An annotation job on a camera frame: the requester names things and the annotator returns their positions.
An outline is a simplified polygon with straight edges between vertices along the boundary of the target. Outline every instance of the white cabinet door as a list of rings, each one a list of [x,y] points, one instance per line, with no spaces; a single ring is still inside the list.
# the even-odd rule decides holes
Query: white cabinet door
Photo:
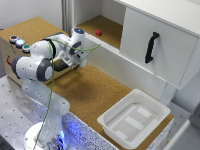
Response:
[[[154,40],[153,60],[146,64],[145,56],[153,32],[160,37]],[[197,40],[191,34],[127,8],[120,54],[179,86]]]

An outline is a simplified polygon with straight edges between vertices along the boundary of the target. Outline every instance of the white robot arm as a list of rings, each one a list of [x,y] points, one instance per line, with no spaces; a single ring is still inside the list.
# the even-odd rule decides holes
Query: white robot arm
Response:
[[[76,28],[71,38],[64,34],[47,37],[31,46],[31,57],[16,57],[12,62],[12,69],[16,76],[23,80],[23,92],[33,101],[47,107],[51,90],[42,82],[48,81],[53,74],[49,42],[53,58],[60,57],[66,66],[77,69],[78,66],[85,67],[87,64],[87,53],[74,49],[81,48],[84,38],[84,31]],[[68,113],[69,108],[70,104],[66,99],[52,93],[50,111],[35,150],[55,149],[55,139],[63,130],[62,115]],[[25,137],[28,139],[25,141],[26,150],[34,148],[37,134],[38,131],[32,138]],[[66,145],[63,144],[59,149],[66,149]]]

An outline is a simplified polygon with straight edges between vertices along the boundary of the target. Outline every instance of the white bin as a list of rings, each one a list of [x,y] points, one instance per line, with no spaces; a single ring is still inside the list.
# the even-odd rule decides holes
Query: white bin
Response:
[[[136,89],[97,120],[119,145],[136,149],[169,113],[169,108]]]

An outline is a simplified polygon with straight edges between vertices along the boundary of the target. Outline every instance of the cable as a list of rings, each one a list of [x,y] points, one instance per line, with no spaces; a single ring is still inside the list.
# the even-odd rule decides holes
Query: cable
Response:
[[[72,48],[72,49],[75,49],[75,50],[79,50],[79,51],[90,51],[90,50],[95,50],[96,48],[98,48],[98,47],[101,46],[101,44],[99,44],[99,45],[97,45],[96,47],[93,47],[93,48],[90,48],[90,49],[78,49],[78,48],[71,47],[71,46],[69,46],[69,45],[67,45],[67,44],[65,44],[65,43],[62,43],[62,42],[60,42],[60,41],[58,41],[58,40],[55,40],[55,39],[51,39],[51,40],[52,40],[52,41],[56,41],[56,42],[58,42],[58,43],[61,43],[61,44],[65,45],[65,46],[67,46],[67,47],[69,47],[69,48]]]
[[[53,93],[53,86],[54,86],[54,62],[53,62],[53,53],[52,53],[52,49],[51,49],[50,42],[48,42],[48,43],[49,43],[49,50],[50,50],[50,53],[51,53],[52,66],[53,66],[53,77],[52,77],[52,83],[51,83],[51,92],[50,92],[50,98],[49,98],[48,109],[47,109],[46,115],[45,115],[45,117],[44,117],[44,120],[43,120],[43,122],[42,122],[42,126],[41,126],[41,129],[40,129],[39,134],[38,134],[38,136],[37,136],[37,140],[36,140],[36,142],[35,142],[35,146],[34,146],[33,150],[35,150],[35,147],[36,147],[36,145],[37,145],[37,142],[38,142],[40,133],[41,133],[42,128],[43,128],[43,126],[44,126],[44,122],[45,122],[45,120],[46,120],[46,118],[47,118],[47,115],[48,115],[48,113],[49,113],[49,109],[50,109],[50,105],[51,105],[51,97],[52,97],[52,93]]]

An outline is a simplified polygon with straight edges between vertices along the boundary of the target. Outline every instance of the cabinet handle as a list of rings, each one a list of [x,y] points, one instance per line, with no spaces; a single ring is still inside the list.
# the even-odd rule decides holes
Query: cabinet handle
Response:
[[[153,57],[151,56],[152,50],[153,50],[153,45],[154,45],[154,40],[157,39],[160,35],[156,32],[153,32],[153,36],[151,37],[147,49],[147,54],[145,57],[145,63],[148,64],[153,60]]]

